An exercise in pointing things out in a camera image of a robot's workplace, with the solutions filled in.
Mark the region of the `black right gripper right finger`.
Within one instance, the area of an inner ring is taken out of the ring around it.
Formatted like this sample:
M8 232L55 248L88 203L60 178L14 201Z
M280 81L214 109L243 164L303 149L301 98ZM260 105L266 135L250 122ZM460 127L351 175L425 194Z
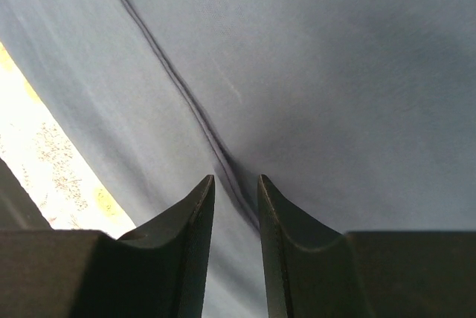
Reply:
M473 317L475 234L339 233L261 175L260 238L270 317Z

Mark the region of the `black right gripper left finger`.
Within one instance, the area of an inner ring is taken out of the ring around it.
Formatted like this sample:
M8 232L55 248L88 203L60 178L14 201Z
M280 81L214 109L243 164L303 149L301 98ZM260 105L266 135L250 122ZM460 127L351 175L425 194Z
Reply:
M97 230L1 232L3 317L200 317L215 180L112 238Z

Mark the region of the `blue-grey t-shirt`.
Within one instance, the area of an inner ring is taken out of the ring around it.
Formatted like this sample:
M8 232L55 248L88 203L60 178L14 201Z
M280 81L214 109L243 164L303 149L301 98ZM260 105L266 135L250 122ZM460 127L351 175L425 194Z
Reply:
M1 0L129 217L214 175L205 317L266 317L257 179L334 230L475 229L475 0Z

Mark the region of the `floral patterned table mat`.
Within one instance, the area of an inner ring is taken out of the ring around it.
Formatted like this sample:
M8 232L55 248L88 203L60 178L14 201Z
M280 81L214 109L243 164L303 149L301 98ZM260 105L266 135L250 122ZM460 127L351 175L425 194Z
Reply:
M101 230L113 238L135 229L5 48L1 159L54 229Z

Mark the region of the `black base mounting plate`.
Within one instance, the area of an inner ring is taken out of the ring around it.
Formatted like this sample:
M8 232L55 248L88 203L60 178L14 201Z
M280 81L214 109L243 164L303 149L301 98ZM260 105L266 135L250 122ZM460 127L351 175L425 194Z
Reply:
M29 194L1 160L1 230L51 230Z

